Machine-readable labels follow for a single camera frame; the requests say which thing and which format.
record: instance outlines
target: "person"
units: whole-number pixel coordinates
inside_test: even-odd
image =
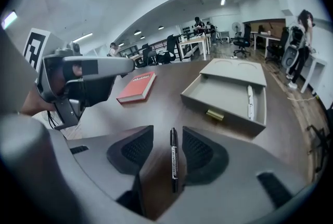
[[[209,29],[211,39],[212,39],[212,45],[216,45],[216,29],[215,26],[212,25],[211,22],[207,22],[207,28]]]
[[[120,47],[116,45],[116,43],[110,44],[110,50],[108,56],[116,57],[120,51]]]
[[[196,22],[194,24],[194,27],[196,27],[195,30],[196,30],[197,34],[202,35],[204,33],[204,30],[206,29],[204,23],[200,20],[199,17],[195,17],[194,20]]]
[[[296,62],[289,69],[289,74],[286,75],[288,80],[291,80],[288,86],[292,89],[297,89],[296,81],[301,74],[306,60],[312,51],[312,29],[313,29],[313,16],[309,11],[303,10],[297,18],[298,27],[303,31],[305,40],[304,44],[298,49],[298,57]]]

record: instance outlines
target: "gray box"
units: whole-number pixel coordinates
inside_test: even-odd
[[[248,117],[248,85],[253,89],[254,120]],[[213,59],[181,93],[183,103],[204,114],[223,115],[222,124],[258,135],[266,128],[266,79],[258,63]]]

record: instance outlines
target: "black marker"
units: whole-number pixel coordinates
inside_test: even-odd
[[[170,131],[171,162],[172,162],[172,192],[178,192],[178,137],[175,128]]]

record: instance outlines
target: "book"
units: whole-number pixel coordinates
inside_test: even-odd
[[[156,78],[155,72],[135,76],[117,97],[119,103],[127,103],[146,99]]]

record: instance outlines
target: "black pants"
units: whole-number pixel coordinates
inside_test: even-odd
[[[295,71],[296,66],[298,64],[296,72],[295,72],[295,74],[292,78],[293,83],[296,83],[296,81],[297,81],[298,77],[300,76],[301,71],[302,71],[302,69],[304,67],[304,64],[305,64],[306,60],[308,59],[309,55],[310,55],[310,50],[306,46],[298,50],[298,57],[296,59],[296,62],[289,69],[289,74],[292,75],[292,73]]]

